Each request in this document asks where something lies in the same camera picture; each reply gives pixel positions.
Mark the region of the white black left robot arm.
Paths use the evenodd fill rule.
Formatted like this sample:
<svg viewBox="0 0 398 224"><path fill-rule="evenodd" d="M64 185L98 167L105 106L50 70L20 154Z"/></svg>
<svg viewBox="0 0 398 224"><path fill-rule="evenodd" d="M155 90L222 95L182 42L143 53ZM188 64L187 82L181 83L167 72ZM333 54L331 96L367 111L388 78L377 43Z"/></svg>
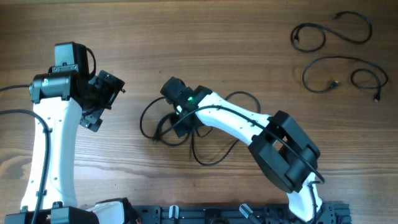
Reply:
<svg viewBox="0 0 398 224"><path fill-rule="evenodd" d="M74 187L75 142L79 126L96 132L101 115L124 82L104 70L90 68L91 49L75 42L55 45L55 64L28 85L33 109L19 110L35 118L29 183L19 213L5 223L136 223L139 215L126 198L93 207L77 206Z"/></svg>

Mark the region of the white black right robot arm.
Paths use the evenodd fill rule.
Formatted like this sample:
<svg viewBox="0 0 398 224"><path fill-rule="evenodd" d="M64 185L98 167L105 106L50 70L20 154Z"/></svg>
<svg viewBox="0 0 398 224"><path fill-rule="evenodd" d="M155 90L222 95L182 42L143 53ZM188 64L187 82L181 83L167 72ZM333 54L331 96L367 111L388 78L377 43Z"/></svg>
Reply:
<svg viewBox="0 0 398 224"><path fill-rule="evenodd" d="M322 200L316 186L325 182L317 171L320 151L288 113L249 111L204 86L193 90L175 77L160 92L174 107L176 132L209 126L245 143L263 174L287 194L290 212L301 222L319 221Z"/></svg>

